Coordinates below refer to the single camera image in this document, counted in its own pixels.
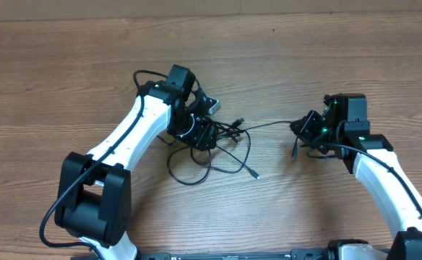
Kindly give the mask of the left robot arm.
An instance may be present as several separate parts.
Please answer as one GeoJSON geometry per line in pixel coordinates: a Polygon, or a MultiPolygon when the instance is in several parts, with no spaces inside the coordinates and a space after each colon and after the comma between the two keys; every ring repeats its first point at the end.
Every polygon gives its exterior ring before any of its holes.
{"type": "Polygon", "coordinates": [[[215,148],[210,117],[220,101],[207,96],[186,67],[173,65],[159,81],[136,83],[132,109],[113,132],[87,154],[62,163],[57,200],[48,212],[57,226],[86,246],[95,259],[139,259],[127,229],[132,215],[132,173],[158,134],[199,151],[215,148]]]}

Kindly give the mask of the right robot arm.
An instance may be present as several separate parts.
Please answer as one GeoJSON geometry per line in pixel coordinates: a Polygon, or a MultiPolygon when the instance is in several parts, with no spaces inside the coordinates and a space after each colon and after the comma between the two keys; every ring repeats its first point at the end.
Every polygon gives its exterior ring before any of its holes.
{"type": "Polygon", "coordinates": [[[375,249],[363,240],[332,240],[323,259],[422,259],[422,196],[400,166],[393,146],[371,133],[367,99],[360,93],[325,95],[325,109],[290,123],[291,131],[317,157],[342,160],[373,197],[393,242],[375,249]]]}

